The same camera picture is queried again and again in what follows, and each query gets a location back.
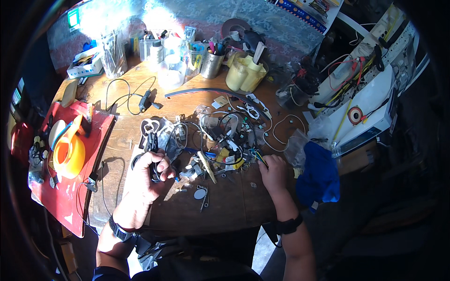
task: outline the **metal cup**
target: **metal cup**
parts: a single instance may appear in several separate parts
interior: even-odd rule
[[[200,74],[206,79],[214,79],[219,73],[225,55],[217,56],[206,52],[205,56]]]

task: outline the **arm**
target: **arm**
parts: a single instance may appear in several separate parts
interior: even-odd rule
[[[170,168],[169,159],[167,156],[164,157],[164,151],[160,149],[158,152],[147,152],[136,163],[132,174],[128,175],[133,178],[134,184],[112,214],[114,221],[128,232],[142,227],[151,204],[164,189],[164,181],[175,176],[175,172]],[[157,169],[159,172],[162,171],[160,178],[163,182],[153,183],[149,177],[149,166],[152,162],[159,161],[161,163]],[[122,243],[115,237],[109,223],[106,223],[97,245],[97,267],[109,266],[129,275],[126,259],[133,249],[134,245]]]
[[[259,169],[264,186],[275,205],[277,219],[281,222],[295,219],[299,212],[286,189],[286,162],[276,155],[264,156],[263,159],[269,168],[259,162]],[[283,234],[281,240],[286,253],[283,280],[316,280],[315,257],[305,223],[302,222],[297,231]]]

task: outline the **white box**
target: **white box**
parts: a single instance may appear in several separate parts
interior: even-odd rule
[[[95,56],[92,58],[91,64],[85,64],[83,66],[73,66],[73,62],[78,61],[80,58],[88,57],[95,54]],[[75,56],[73,62],[70,64],[69,68],[67,69],[67,74],[69,75],[69,79],[77,78],[77,77],[84,77],[84,76],[90,76],[94,74],[100,73],[100,71],[103,68],[101,53],[99,47],[94,47],[92,49],[89,49],[83,53],[79,53]]]

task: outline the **person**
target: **person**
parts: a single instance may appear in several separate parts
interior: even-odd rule
[[[275,205],[277,220],[285,222],[296,219],[299,211],[286,189],[286,162],[279,156],[263,156],[267,166],[259,162],[262,181]],[[154,183],[149,177],[151,163],[159,163],[161,182]],[[147,152],[136,163],[133,174],[133,188],[123,197],[114,210],[110,222],[116,223],[123,231],[133,233],[144,224],[151,204],[162,194],[164,182],[175,176],[169,159],[162,149],[158,153]],[[130,280],[127,258],[134,243],[122,242],[111,229],[114,224],[106,223],[100,234],[96,251],[97,268],[93,280]],[[286,253],[284,280],[315,280],[315,256],[311,238],[302,222],[292,233],[283,234],[281,241]],[[262,280],[248,266],[229,261],[194,261],[194,259],[158,259],[158,265],[148,271],[135,274],[131,280]]]

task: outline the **red cutting board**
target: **red cutting board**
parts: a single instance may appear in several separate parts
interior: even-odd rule
[[[87,103],[80,101],[74,102],[72,105],[64,108],[59,102],[55,102],[50,106],[49,112],[45,117],[41,130],[47,129],[47,123],[50,113],[53,114],[53,124],[58,120],[64,120],[69,124],[79,114],[87,113]],[[90,173],[98,167],[96,159],[100,159],[99,149],[104,147],[106,143],[105,136],[108,134],[109,127],[114,121],[114,115],[93,110],[92,113],[92,131],[89,138],[80,135],[86,150],[85,163],[78,176],[73,179],[63,177],[62,182],[58,183],[55,188],[50,186],[50,176],[47,172],[47,165],[44,164],[45,181],[43,184],[34,183],[30,188],[33,194],[41,201],[42,205],[68,230],[76,236],[83,238],[84,227],[83,220],[86,209],[86,201],[88,198],[87,187],[82,182],[87,182]],[[56,173],[50,169],[52,176]]]

